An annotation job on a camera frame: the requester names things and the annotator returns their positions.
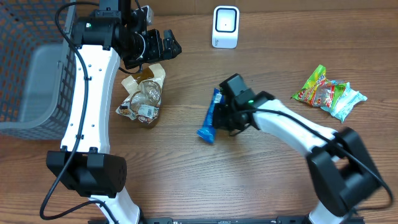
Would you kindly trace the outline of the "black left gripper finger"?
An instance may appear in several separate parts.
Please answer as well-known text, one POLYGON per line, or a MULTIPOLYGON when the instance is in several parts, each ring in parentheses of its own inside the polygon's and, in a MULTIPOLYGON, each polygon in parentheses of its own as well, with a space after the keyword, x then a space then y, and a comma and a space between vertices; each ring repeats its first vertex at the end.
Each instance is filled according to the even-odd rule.
POLYGON ((171 29, 164 30, 164 46, 165 47, 175 47, 178 45, 177 40, 171 29))
POLYGON ((164 47, 163 59, 164 60, 173 59, 180 53, 182 53, 182 48, 179 45, 172 45, 169 47, 164 47))

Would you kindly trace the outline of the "blue cookie pack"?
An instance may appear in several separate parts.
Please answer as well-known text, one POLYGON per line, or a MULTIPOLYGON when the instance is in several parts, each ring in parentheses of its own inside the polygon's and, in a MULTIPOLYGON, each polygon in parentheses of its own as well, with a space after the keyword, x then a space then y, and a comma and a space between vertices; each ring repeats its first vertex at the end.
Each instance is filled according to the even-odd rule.
POLYGON ((215 88, 213 90, 211 103, 208 107, 202 127, 197 130, 198 136, 209 144, 214 143, 216 135, 216 129, 213 127, 213 113, 215 110, 215 105, 222 102, 224 102, 224 96, 219 89, 215 88))

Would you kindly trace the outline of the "beige brown cookie bag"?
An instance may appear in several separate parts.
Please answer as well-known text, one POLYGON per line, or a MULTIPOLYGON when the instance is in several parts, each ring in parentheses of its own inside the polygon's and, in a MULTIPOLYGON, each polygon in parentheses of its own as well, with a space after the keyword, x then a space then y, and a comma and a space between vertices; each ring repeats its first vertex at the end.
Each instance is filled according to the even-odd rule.
POLYGON ((144 125, 153 123, 159 117, 165 77, 166 72, 159 63, 126 77, 121 84, 129 96, 117 107, 117 114, 144 125))

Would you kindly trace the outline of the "green yellow candy bag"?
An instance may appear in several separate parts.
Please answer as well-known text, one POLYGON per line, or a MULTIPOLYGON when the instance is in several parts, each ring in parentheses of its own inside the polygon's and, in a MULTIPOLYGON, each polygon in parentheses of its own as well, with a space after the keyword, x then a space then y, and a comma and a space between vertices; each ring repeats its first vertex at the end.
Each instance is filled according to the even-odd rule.
POLYGON ((326 77, 326 68, 319 65, 304 86, 292 95, 292 98, 313 107, 326 106, 334 109, 338 99, 343 95, 347 87, 343 80, 329 80, 326 77))

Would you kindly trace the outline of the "pale green wipes packet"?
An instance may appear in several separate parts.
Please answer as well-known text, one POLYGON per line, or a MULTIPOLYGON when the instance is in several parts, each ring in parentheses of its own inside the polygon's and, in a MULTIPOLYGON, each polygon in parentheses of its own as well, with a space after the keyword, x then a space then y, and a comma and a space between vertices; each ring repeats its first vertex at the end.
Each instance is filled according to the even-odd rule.
POLYGON ((338 99, 333 109, 326 106, 322 106, 321 109, 329 112, 334 118, 340 120, 342 123, 346 117, 351 113, 354 106, 362 101, 366 101, 368 98, 359 91, 353 90, 350 87, 350 82, 346 83, 346 89, 343 95, 338 99))

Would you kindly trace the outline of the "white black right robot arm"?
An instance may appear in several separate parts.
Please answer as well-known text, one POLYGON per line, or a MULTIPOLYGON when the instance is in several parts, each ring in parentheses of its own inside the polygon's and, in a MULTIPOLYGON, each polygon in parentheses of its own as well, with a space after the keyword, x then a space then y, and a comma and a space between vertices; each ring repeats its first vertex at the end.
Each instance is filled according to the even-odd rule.
POLYGON ((254 93, 239 74, 220 83, 213 127, 242 132, 252 126, 296 150, 307 162, 318 205, 304 223, 344 223, 385 183, 359 134, 338 132, 289 110, 268 92, 254 93))

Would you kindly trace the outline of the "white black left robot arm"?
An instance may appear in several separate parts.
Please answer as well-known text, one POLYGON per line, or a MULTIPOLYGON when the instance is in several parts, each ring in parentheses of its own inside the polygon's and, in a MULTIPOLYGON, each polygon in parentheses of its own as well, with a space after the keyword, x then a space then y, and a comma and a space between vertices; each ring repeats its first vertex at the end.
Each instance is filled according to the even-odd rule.
POLYGON ((141 68, 182 51, 171 30, 150 28, 153 16, 149 6, 133 9, 130 1, 100 1, 65 36, 76 58, 72 108, 60 149, 47 153, 46 164, 56 184, 97 205, 106 223, 145 222, 125 187, 125 158, 110 154, 108 126, 120 65, 141 68))

